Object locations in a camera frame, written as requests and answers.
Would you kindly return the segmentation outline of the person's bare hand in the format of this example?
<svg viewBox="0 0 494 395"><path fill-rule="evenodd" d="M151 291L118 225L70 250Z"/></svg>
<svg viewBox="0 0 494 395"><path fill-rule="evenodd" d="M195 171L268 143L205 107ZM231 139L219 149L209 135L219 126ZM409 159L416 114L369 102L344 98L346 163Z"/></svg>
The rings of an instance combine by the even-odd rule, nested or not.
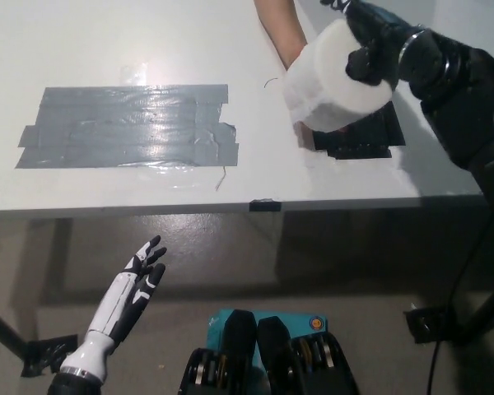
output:
<svg viewBox="0 0 494 395"><path fill-rule="evenodd" d="M298 59L306 45L307 41L305 39L285 39L281 43L275 45L285 70L288 70Z"/></svg>

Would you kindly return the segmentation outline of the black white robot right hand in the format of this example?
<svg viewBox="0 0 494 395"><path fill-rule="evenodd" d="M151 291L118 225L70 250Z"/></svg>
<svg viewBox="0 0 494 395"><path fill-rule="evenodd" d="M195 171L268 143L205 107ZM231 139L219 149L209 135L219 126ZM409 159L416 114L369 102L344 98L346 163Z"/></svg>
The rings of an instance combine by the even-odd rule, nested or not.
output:
<svg viewBox="0 0 494 395"><path fill-rule="evenodd" d="M325 7L343 13L360 45L347 57L346 74L354 81L377 86L386 81L398 85L401 48L415 28L405 20L365 1L322 1Z"/></svg>

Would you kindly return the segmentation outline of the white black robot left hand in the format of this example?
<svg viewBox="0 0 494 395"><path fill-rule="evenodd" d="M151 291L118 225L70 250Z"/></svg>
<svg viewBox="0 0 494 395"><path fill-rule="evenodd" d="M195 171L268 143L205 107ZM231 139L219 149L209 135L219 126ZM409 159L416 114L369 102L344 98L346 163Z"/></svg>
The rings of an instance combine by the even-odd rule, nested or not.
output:
<svg viewBox="0 0 494 395"><path fill-rule="evenodd" d="M102 385L107 359L140 319L165 272L158 259L165 255L158 235L128 261L105 292L83 343L61 364L61 374L75 375Z"/></svg>

